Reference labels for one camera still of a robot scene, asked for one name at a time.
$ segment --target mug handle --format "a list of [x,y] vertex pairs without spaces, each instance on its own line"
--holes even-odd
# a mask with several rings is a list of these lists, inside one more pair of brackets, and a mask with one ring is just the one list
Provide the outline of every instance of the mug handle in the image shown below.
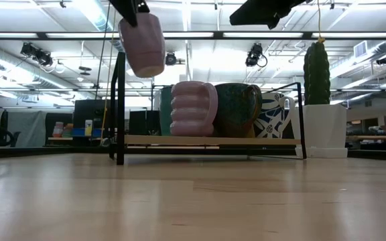
[[208,91],[209,95],[209,110],[204,119],[204,125],[212,125],[218,109],[218,94],[215,87],[210,83],[204,83],[203,86]]
[[248,96],[251,93],[254,94],[254,97],[255,97],[255,108],[254,108],[253,117],[251,117],[251,119],[249,119],[244,124],[245,128],[250,128],[252,126],[254,121],[257,120],[257,118],[259,118],[260,111],[261,111],[262,103],[260,101],[260,98],[261,98],[261,90],[260,90],[260,88],[258,86],[256,86],[255,84],[248,85],[248,87],[243,91],[243,97],[244,98],[248,98]]
[[292,118],[291,118],[291,113],[292,113],[292,111],[294,111],[294,109],[295,109],[295,107],[296,107],[293,98],[288,97],[288,96],[284,96],[284,97],[281,97],[281,98],[279,99],[279,106],[280,106],[282,109],[284,108],[285,100],[288,100],[289,109],[288,109],[287,117],[286,117],[285,120],[282,122],[282,125],[279,127],[281,135],[282,135],[282,131],[287,127],[288,123],[289,123],[290,120],[292,119]]

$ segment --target air duct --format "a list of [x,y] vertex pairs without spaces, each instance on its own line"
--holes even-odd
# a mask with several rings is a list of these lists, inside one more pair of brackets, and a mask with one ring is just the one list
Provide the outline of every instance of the air duct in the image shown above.
[[[84,16],[94,25],[94,27],[101,31],[109,32],[109,35],[114,31],[114,23],[111,23],[107,18],[107,11],[104,10],[101,1],[99,0],[74,0],[76,6],[81,10]],[[110,43],[119,52],[124,52],[125,48],[119,39],[110,40]]]
[[[0,60],[13,64],[14,66],[22,62],[22,60],[20,60],[19,58],[16,58],[15,56],[8,54],[7,52],[3,52],[2,50],[0,50]],[[41,80],[53,86],[57,86],[57,88],[78,88],[78,86],[71,84],[70,82],[58,78],[52,74],[45,73],[44,71],[31,64],[28,64],[27,62],[23,62],[20,67],[22,73],[24,72],[26,74],[29,74],[30,76],[35,77],[40,75]],[[82,94],[84,95],[84,97],[94,98],[94,95],[91,93],[82,92]]]
[[386,54],[386,41],[364,41],[355,46],[355,50],[363,52],[354,51],[330,66],[331,79],[350,72],[365,62],[382,58]]

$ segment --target ceiling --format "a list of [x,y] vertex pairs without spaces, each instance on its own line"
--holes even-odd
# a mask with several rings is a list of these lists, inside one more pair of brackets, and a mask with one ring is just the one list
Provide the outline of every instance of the ceiling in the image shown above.
[[[83,0],[82,3],[85,5],[93,1]],[[66,8],[61,8],[59,1],[53,0],[0,0],[0,31],[98,31],[84,14],[85,11],[78,4],[78,0],[64,2]],[[265,25],[230,25],[229,16],[243,2],[244,0],[148,1],[151,13],[159,17],[164,31],[268,31]],[[335,0],[334,3],[336,7],[330,9],[330,0],[321,0],[323,31],[386,31],[386,0]],[[121,16],[109,6],[108,1],[101,1],[100,4],[104,13],[107,13],[109,7],[110,24],[121,20]],[[183,13],[190,16],[189,21],[183,18]],[[317,2],[304,3],[294,8],[273,30],[317,31]],[[105,88],[113,74],[117,50],[109,42],[102,41],[85,41],[82,54],[82,43],[79,41],[0,40],[2,51],[0,58],[26,70],[30,69],[31,65],[39,67],[31,59],[22,62],[24,57],[20,54],[20,49],[24,42],[30,42],[37,48],[51,52],[55,60],[63,63],[65,66],[63,73],[53,71],[50,74],[67,84],[90,88],[99,79],[100,85]],[[247,52],[257,42],[267,50],[265,55],[268,59],[268,65],[260,70],[257,67],[245,66]],[[352,55],[353,47],[360,42],[362,42],[361,39],[326,41],[330,64],[335,65],[338,61]],[[298,40],[275,42],[271,40],[189,40],[187,43],[184,40],[166,40],[166,51],[174,52],[177,58],[184,60],[188,57],[187,53],[189,54],[193,80],[213,84],[246,82],[263,87],[265,84],[291,83],[296,77],[299,77],[296,80],[302,79],[304,50],[311,43],[311,41]],[[5,55],[15,56],[18,62],[13,61],[12,58],[5,58]],[[90,76],[84,77],[82,82],[78,81],[80,65],[92,68]],[[49,72],[53,68],[54,66],[42,71]],[[384,69],[386,66],[376,66],[372,71],[370,61],[362,62],[338,76],[348,84]],[[150,88],[151,86],[151,80],[139,79],[130,74],[127,74],[126,78],[127,88]],[[154,83],[175,84],[185,78],[186,66],[176,65],[167,67],[162,75],[154,78]],[[100,92],[99,95],[102,97],[105,92]],[[127,95],[139,96],[139,93],[128,91]]]

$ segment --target green speckled mug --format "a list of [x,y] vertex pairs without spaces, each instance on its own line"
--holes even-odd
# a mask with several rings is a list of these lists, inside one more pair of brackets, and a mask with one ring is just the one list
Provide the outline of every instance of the green speckled mug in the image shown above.
[[214,127],[220,137],[254,138],[253,123],[260,114],[261,91],[254,84],[218,84]]

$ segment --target mug rack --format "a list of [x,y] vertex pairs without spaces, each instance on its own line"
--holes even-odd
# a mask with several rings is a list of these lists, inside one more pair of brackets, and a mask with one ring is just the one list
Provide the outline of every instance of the mug rack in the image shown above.
[[[230,153],[228,149],[221,149],[218,147],[239,147],[245,151],[247,158],[249,157],[265,157],[265,154],[269,154],[266,150],[266,146],[269,145],[301,145],[302,157],[289,159],[306,159],[306,146],[305,146],[305,134],[304,134],[304,118],[303,118],[303,106],[302,106],[302,92],[301,84],[294,82],[281,88],[276,88],[267,92],[275,92],[290,86],[295,86],[298,91],[298,103],[299,103],[299,123],[300,123],[300,139],[266,139],[266,138],[221,138],[221,137],[162,137],[162,136],[139,136],[139,135],[126,135],[124,131],[125,126],[125,75],[126,75],[126,55],[123,52],[119,52],[113,77],[111,79],[111,101],[110,101],[110,140],[116,140],[109,146],[109,156],[115,159],[118,165],[125,164],[125,154],[189,154],[189,155],[227,155]],[[116,100],[115,92],[117,89],[117,114],[116,114]],[[115,123],[117,122],[119,133],[117,138],[115,134]],[[145,149],[138,149],[135,147],[145,147],[147,151],[141,151]]]

